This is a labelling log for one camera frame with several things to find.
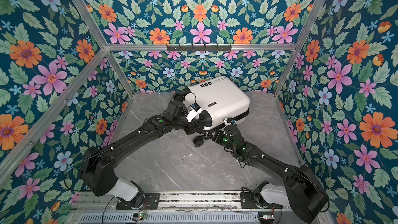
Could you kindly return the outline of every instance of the black cable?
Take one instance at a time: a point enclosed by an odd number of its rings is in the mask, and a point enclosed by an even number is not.
[[[297,172],[295,172],[295,174],[297,174],[297,175],[301,176],[302,178],[305,178],[307,181],[311,182],[315,187],[317,187],[317,188],[319,189],[319,191],[324,195],[324,197],[326,198],[326,200],[328,199],[328,197],[325,195],[325,193],[323,193],[323,191],[322,191],[318,186],[316,186],[316,184],[313,183],[310,179],[306,178],[306,177],[303,176],[303,175],[298,174]],[[324,212],[328,211],[328,210],[329,210],[329,207],[330,207],[330,201],[328,201],[328,207],[326,208],[326,210],[320,211],[320,213],[324,213]]]
[[[102,218],[101,218],[102,224],[103,224],[103,215],[104,215],[104,213],[105,213],[105,210],[106,210],[106,208],[108,207],[109,203],[111,203],[111,201],[113,200],[113,198],[115,198],[115,197],[112,197],[112,199],[108,202],[108,204],[106,205],[106,207],[103,209]]]

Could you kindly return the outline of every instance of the metal bar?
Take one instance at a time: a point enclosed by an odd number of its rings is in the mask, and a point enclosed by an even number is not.
[[[93,16],[88,11],[87,4],[84,2],[84,0],[72,0],[72,2],[76,7],[77,11],[80,13],[83,21],[87,25],[94,39],[98,43],[98,46],[100,48],[104,48],[107,42],[105,40],[105,37],[102,35],[100,28],[95,22]]]
[[[132,91],[132,88],[130,86],[130,83],[127,80],[126,74],[123,72],[122,67],[120,64],[117,62],[115,55],[113,54],[112,51],[108,52],[107,55],[108,62],[111,64],[113,70],[115,71],[115,74],[119,78],[120,82],[122,83],[123,87],[125,88],[127,94],[132,97],[134,92]]]
[[[217,47],[217,44],[181,44],[181,45],[161,45],[161,44],[107,44],[106,49],[108,51],[120,51],[120,50],[160,50],[167,51],[167,48],[179,48],[190,51],[193,50],[206,50],[211,48],[212,50]],[[232,44],[231,50],[295,50],[296,43],[285,43],[285,44]]]
[[[319,12],[321,11],[321,8],[323,7],[324,3],[326,0],[315,0],[314,1],[314,6],[312,7],[312,10],[310,14],[308,15],[307,20],[304,23],[303,28],[301,29],[300,35],[298,36],[297,42],[296,42],[296,50],[290,55],[289,60],[287,61],[285,65],[285,69],[283,70],[281,77],[279,78],[278,82],[278,87],[275,90],[275,96],[279,94],[281,91],[283,85],[285,84],[290,71],[293,68],[293,65],[295,64],[296,58],[299,56],[301,49],[310,34],[311,28],[314,25],[316,18],[318,17]]]
[[[54,122],[61,113],[69,99],[79,90],[88,76],[99,66],[105,57],[105,49],[100,49],[94,58],[82,69],[69,86],[58,96],[57,100],[48,108],[40,119],[27,132],[22,140],[11,150],[11,152],[0,163],[0,188],[8,177],[15,171],[21,161],[29,154],[30,150],[47,131],[48,126]]]

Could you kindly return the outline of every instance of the pink flower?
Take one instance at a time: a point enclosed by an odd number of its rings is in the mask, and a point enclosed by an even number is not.
[[[331,67],[334,68],[334,64],[337,62],[337,59],[335,59],[335,55],[333,55],[332,57],[329,56],[328,58],[328,62],[326,62],[326,65],[328,66],[328,69],[330,69]]]
[[[34,169],[35,168],[35,163],[31,162],[32,160],[35,160],[39,156],[38,152],[32,153],[29,156],[25,157],[25,159],[22,160],[22,162],[19,164],[18,168],[15,170],[15,176],[19,177],[22,175],[22,173],[26,169]]]
[[[328,77],[333,79],[328,83],[328,88],[333,88],[336,85],[336,92],[338,94],[341,93],[343,90],[343,83],[344,85],[348,86],[352,84],[352,80],[349,76],[345,76],[351,71],[351,64],[345,65],[343,69],[341,69],[341,62],[337,61],[334,67],[336,72],[331,70],[328,71]]]
[[[130,41],[131,38],[129,38],[126,35],[123,35],[125,33],[125,29],[123,27],[118,27],[116,30],[116,27],[112,23],[108,23],[108,27],[110,30],[105,29],[103,30],[107,35],[112,36],[111,37],[111,42],[112,43],[117,43],[119,42],[120,44],[125,44],[125,41]]]
[[[36,179],[33,181],[33,178],[29,178],[26,181],[26,185],[21,185],[19,187],[19,191],[21,194],[19,195],[19,199],[22,199],[23,197],[26,196],[26,198],[30,199],[33,196],[33,192],[36,192],[40,189],[40,186],[37,186],[37,184],[40,182],[40,179]]]
[[[185,69],[187,67],[191,67],[190,65],[191,63],[187,61],[187,59],[185,58],[185,60],[183,62],[181,62],[181,67],[184,67]]]
[[[255,50],[244,50],[243,56],[246,56],[248,59],[250,59],[252,56],[256,56],[256,51]]]
[[[329,132],[333,130],[332,127],[330,127],[331,122],[324,120],[323,124],[321,124],[322,127],[322,132],[326,132],[326,135],[329,135]]]
[[[174,23],[174,27],[176,28],[176,30],[182,31],[182,28],[185,28],[185,25],[182,24],[182,21],[176,20],[176,22]]]
[[[238,52],[238,50],[231,50],[230,52],[225,53],[224,57],[228,57],[228,60],[231,60],[232,58],[237,58],[238,56],[236,54]]]
[[[267,32],[267,36],[271,35],[273,37],[277,33],[277,28],[271,25],[271,28],[267,29]]]
[[[361,83],[360,86],[362,87],[359,92],[365,93],[365,97],[369,96],[369,93],[374,94],[376,91],[373,89],[376,86],[376,82],[371,83],[370,79],[366,80],[365,83]]]
[[[135,37],[135,29],[132,29],[130,26],[124,28],[125,28],[125,34],[129,34],[129,37]]]
[[[210,38],[208,35],[212,33],[211,29],[206,29],[205,30],[205,25],[202,22],[199,22],[197,25],[198,29],[192,29],[190,30],[191,34],[194,35],[195,37],[192,39],[193,43],[197,43],[200,41],[202,44],[203,42],[210,42]]]
[[[361,152],[359,150],[355,150],[354,153],[357,157],[360,157],[357,159],[357,165],[362,166],[365,164],[365,170],[368,173],[372,172],[372,167],[375,169],[380,168],[380,164],[372,159],[372,158],[376,158],[376,156],[377,156],[376,151],[370,151],[368,153],[368,149],[366,148],[366,146],[361,145]]]
[[[300,70],[301,69],[301,66],[303,66],[304,65],[304,62],[303,62],[303,60],[304,60],[304,55],[298,55],[298,57],[296,58],[296,60],[295,60],[295,62],[296,62],[296,68],[298,69],[298,70]]]
[[[295,143],[297,143],[297,142],[298,142],[297,137],[296,137],[296,135],[297,135],[297,129],[294,129],[294,127],[293,127],[293,125],[291,124],[291,122],[290,122],[290,124],[289,124],[289,122],[288,122],[287,124],[289,125],[290,132],[291,132],[291,134],[292,134],[292,136],[293,136],[293,141],[294,141]]]
[[[228,26],[228,24],[225,22],[225,20],[222,20],[222,22],[218,21],[217,28],[220,28],[220,31],[226,30],[227,26]]]
[[[69,65],[69,63],[67,63],[65,61],[65,57],[64,56],[63,57],[57,56],[57,59],[54,60],[54,62],[58,64],[57,68],[66,69],[65,66]]]
[[[64,132],[64,135],[66,136],[68,133],[72,133],[72,128],[74,127],[74,124],[72,124],[70,121],[65,123],[62,123],[62,128],[61,128],[61,132]]]
[[[46,140],[47,140],[47,137],[49,137],[49,138],[53,138],[54,137],[54,133],[50,132],[50,131],[54,130],[54,128],[55,128],[55,124],[51,124],[49,126],[49,128],[47,129],[47,132],[44,133],[43,136],[41,136],[40,143],[44,144],[46,142]]]
[[[36,75],[33,77],[32,81],[40,85],[46,83],[46,85],[43,87],[44,95],[51,94],[53,87],[57,93],[62,93],[65,90],[67,85],[65,82],[61,81],[61,79],[65,79],[68,74],[65,71],[60,71],[57,73],[57,65],[55,62],[50,62],[50,71],[48,71],[47,68],[42,65],[38,65],[37,67],[44,76]]]
[[[253,65],[254,67],[258,67],[258,66],[260,66],[260,65],[261,65],[260,58],[258,58],[257,60],[253,60],[253,63],[252,63],[252,65]]]
[[[357,136],[353,133],[357,126],[354,124],[348,125],[348,120],[346,118],[343,120],[342,124],[337,123],[337,127],[341,130],[337,133],[337,136],[344,136],[344,142],[346,142],[346,144],[348,144],[350,138],[352,140],[357,140]]]
[[[305,97],[309,96],[310,95],[310,87],[305,85],[305,87],[302,89],[302,92],[303,92]]]
[[[160,54],[160,50],[155,50],[155,51],[149,51],[149,57],[153,57],[155,60],[158,59],[158,57],[162,57]]]
[[[272,40],[276,41],[279,40],[278,43],[284,43],[286,42],[292,42],[293,38],[290,35],[294,35],[297,33],[299,29],[292,29],[293,28],[293,22],[290,22],[286,25],[286,28],[283,28],[282,26],[278,26],[277,32],[279,33],[278,35],[275,35]]]
[[[363,192],[369,194],[370,191],[368,187],[370,186],[370,183],[368,181],[363,181],[363,176],[360,174],[359,177],[354,176],[355,182],[353,183],[354,187],[357,187],[359,192],[363,194]]]
[[[218,61],[214,62],[214,63],[216,64],[216,67],[218,67],[218,68],[222,68],[225,66],[224,61],[221,61],[220,59],[218,59]]]
[[[89,81],[89,82],[90,82],[91,80],[96,81],[96,80],[97,80],[97,77],[96,77],[97,74],[98,74],[98,72],[97,72],[96,70],[94,70],[94,71],[91,73],[91,75],[88,77],[88,81]]]
[[[302,72],[304,75],[304,80],[311,80],[311,76],[314,74],[312,70],[312,65],[308,67],[308,65],[305,66],[305,70]]]
[[[173,58],[174,61],[177,60],[177,57],[181,57],[181,54],[177,51],[166,51],[166,53],[168,54],[167,58]]]
[[[75,192],[74,194],[72,194],[71,196],[71,200],[69,201],[70,204],[74,203],[77,201],[77,199],[79,198],[79,192]]]
[[[307,147],[305,147],[304,144],[301,144],[300,150],[301,150],[301,152],[302,152],[303,154],[306,154],[306,153],[307,153]]]
[[[94,85],[88,88],[90,89],[88,94],[91,95],[93,98],[98,95],[98,88],[96,88]]]
[[[40,85],[35,85],[35,83],[33,81],[30,81],[29,85],[28,84],[24,84],[22,86],[23,86],[23,88],[26,89],[25,92],[23,92],[24,95],[29,95],[30,94],[30,96],[32,98],[35,98],[36,94],[41,94],[41,92],[39,90]]]
[[[102,61],[101,61],[101,63],[99,64],[99,68],[101,69],[101,70],[103,70],[104,68],[107,68],[108,66],[106,65],[106,62],[107,62],[108,60],[106,59],[106,58],[103,58],[102,59]]]

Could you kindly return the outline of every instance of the aluminum frame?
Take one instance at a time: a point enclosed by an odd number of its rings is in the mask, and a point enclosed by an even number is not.
[[[312,10],[310,14],[308,15],[307,20],[304,23],[303,28],[301,29],[301,32],[297,38],[297,46],[296,50],[293,51],[293,53],[290,55],[289,60],[287,61],[285,68],[281,74],[281,77],[279,78],[278,82],[278,87],[276,88],[274,95],[275,97],[278,96],[279,92],[281,91],[283,85],[285,84],[287,78],[289,77],[289,73],[293,68],[293,65],[295,64],[296,58],[299,56],[302,47],[304,46],[304,43],[310,34],[310,31],[312,29],[312,26],[314,25],[316,18],[319,15],[319,12],[321,8],[324,6],[326,0],[314,0],[314,5],[312,7]]]

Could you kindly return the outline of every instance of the gray marble floor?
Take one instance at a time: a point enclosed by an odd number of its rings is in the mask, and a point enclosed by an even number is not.
[[[249,116],[238,125],[243,137],[267,154],[299,166],[274,97],[270,93],[248,93],[248,96]],[[133,105],[116,138],[135,130],[146,117],[163,112],[171,97],[172,93],[134,95]],[[211,140],[196,148],[192,143],[194,136],[173,130],[127,157],[115,169],[116,175],[133,180],[144,191],[240,190],[242,186],[256,188],[262,181],[278,184],[256,168],[241,169],[222,146]]]

